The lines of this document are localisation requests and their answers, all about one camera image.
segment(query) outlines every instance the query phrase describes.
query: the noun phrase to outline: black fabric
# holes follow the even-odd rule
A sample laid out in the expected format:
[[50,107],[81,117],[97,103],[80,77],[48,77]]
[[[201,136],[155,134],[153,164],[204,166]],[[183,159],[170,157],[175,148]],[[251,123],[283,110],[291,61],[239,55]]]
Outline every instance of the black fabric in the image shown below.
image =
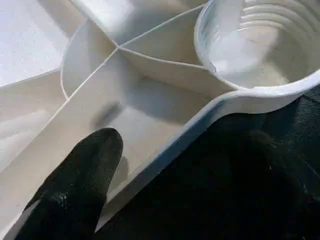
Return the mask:
[[[226,240],[242,239],[242,236],[248,237],[247,239],[280,239],[279,235],[271,236],[268,233],[281,232],[285,228],[286,239],[303,239],[296,236],[295,231],[298,232],[297,226],[305,227],[302,223],[307,221],[295,208],[300,206],[297,211],[307,215],[312,203],[306,203],[302,195],[306,198],[312,195],[320,196],[319,90],[320,87],[317,87],[275,112],[231,114],[221,118],[97,232],[94,239]],[[272,145],[277,149],[274,159],[286,159],[285,163],[281,163],[282,169],[286,176],[293,176],[288,181],[291,181],[290,186],[295,186],[290,190],[284,187],[287,185],[280,185],[273,195],[267,197],[273,201],[268,207],[276,208],[280,205],[296,215],[282,214],[284,219],[279,219],[270,214],[268,217],[271,221],[264,226],[255,222],[257,219],[246,219],[246,216],[257,217],[252,212],[242,211],[243,216],[239,218],[239,196],[245,198],[248,191],[241,195],[241,192],[233,190],[236,177],[232,177],[232,173],[237,172],[236,168],[243,171],[247,167],[249,173],[255,171],[254,164],[242,166],[239,163],[245,162],[243,156],[252,154],[252,151],[246,152],[245,145],[237,138],[252,131],[260,131],[271,137]],[[228,143],[241,147],[236,150],[229,148],[226,152],[223,145]],[[239,166],[232,168],[230,158],[233,161],[238,159]],[[286,182],[285,179],[277,179],[276,182],[279,181]],[[317,206],[312,209],[312,214],[317,214],[314,211],[316,208]],[[300,222],[285,226],[284,222],[287,222],[288,218],[298,218]],[[245,235],[246,231],[239,231],[240,227],[242,230],[252,229],[251,235]]]
[[123,140],[112,128],[80,141],[48,176],[20,217],[23,222],[18,220],[5,239],[90,239],[122,151]]

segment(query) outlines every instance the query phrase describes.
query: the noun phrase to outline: plastic compartment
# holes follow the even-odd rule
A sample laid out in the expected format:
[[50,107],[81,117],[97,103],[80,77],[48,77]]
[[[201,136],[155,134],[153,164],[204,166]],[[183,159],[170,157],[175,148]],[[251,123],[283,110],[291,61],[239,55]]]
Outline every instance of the plastic compartment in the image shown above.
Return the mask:
[[0,172],[64,103],[59,71],[0,88]]
[[202,6],[178,15],[122,45],[151,58],[201,66],[194,46],[194,28]]
[[117,45],[87,20],[73,35],[61,67],[61,86],[66,98],[99,67]]
[[71,0],[121,45],[206,0]]
[[[123,158],[109,188],[110,200],[141,172],[136,171],[141,164],[154,161],[185,125],[217,97],[214,89],[208,90],[214,86],[208,81],[212,76],[206,70],[196,67],[198,84],[204,86],[193,91],[192,75],[181,71],[183,75],[179,76],[164,68],[143,71],[147,67],[139,58],[127,51],[114,52],[0,174],[1,192],[10,196],[0,200],[8,211],[3,221],[19,215],[46,176],[78,141],[107,126],[116,128],[124,141]],[[19,179],[12,179],[13,173]]]
[[211,1],[196,26],[202,63],[222,81],[253,88],[286,85],[319,65],[315,0]]

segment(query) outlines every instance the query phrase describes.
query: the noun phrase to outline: black surface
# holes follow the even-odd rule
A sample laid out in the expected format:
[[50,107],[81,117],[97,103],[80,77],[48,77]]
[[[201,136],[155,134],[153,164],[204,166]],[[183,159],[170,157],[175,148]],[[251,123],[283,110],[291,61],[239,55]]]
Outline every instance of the black surface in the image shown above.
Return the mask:
[[[232,150],[224,146],[229,141],[230,145],[239,144],[238,136],[254,130],[272,137],[277,156],[286,159],[286,171],[296,176],[304,192],[320,195],[319,91],[317,87],[289,106],[268,114],[232,114],[221,118],[97,232],[94,239],[239,239],[241,221],[235,214],[239,211],[235,203],[238,198],[237,192],[231,190],[234,183],[229,165],[228,151]],[[246,147],[242,147],[247,156]],[[241,150],[235,153],[242,161]],[[278,197],[280,201],[283,196],[283,192],[274,192],[273,199]],[[271,230],[269,227],[266,225],[265,230]],[[259,239],[268,238],[262,231]]]

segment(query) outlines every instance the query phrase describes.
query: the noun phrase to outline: white plastic part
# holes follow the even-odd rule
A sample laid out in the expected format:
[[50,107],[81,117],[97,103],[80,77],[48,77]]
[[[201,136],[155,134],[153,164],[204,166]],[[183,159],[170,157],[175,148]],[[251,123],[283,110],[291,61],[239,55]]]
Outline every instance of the white plastic part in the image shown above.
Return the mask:
[[0,87],[59,68],[84,20],[67,0],[4,0],[0,13]]
[[306,91],[320,83],[319,27],[315,0],[212,0],[194,42],[203,65],[230,86],[277,93],[301,80],[305,87],[295,92]]
[[70,40],[63,57],[61,87],[65,97],[70,97],[116,47],[90,20],[81,25]]
[[0,172],[64,103],[59,71],[0,88]]
[[201,10],[199,6],[173,17],[122,47],[152,58],[201,66],[193,37]]
[[70,0],[121,45],[207,0]]

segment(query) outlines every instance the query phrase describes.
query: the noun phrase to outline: white surface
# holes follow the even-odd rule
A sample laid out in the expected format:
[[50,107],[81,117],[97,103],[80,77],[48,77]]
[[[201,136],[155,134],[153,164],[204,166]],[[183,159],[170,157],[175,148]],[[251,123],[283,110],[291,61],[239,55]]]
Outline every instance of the white surface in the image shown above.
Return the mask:
[[68,0],[1,1],[0,87],[58,68],[81,21]]
[[216,74],[245,88],[288,84],[303,79],[309,67],[297,41],[269,26],[231,33],[215,42],[210,51]]
[[59,71],[0,88],[0,172],[65,101]]
[[319,26],[314,0],[211,1],[197,21],[195,47],[202,64],[231,86],[288,86],[319,70]]
[[71,0],[119,45],[207,0]]
[[61,86],[66,98],[71,96],[116,47],[90,20],[77,29],[65,51],[61,66]]

